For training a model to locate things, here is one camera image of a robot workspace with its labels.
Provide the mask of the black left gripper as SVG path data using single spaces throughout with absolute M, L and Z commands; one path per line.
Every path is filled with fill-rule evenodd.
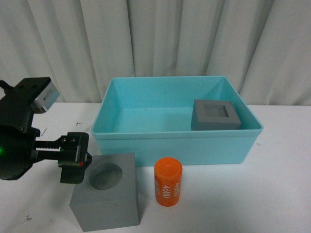
M 40 130 L 32 127 L 31 104 L 41 92 L 14 93 L 14 161 L 32 165 L 44 159 L 57 160 L 61 168 L 60 183 L 80 184 L 92 162 L 87 152 L 87 133 L 70 132 L 55 141 L 37 141 Z

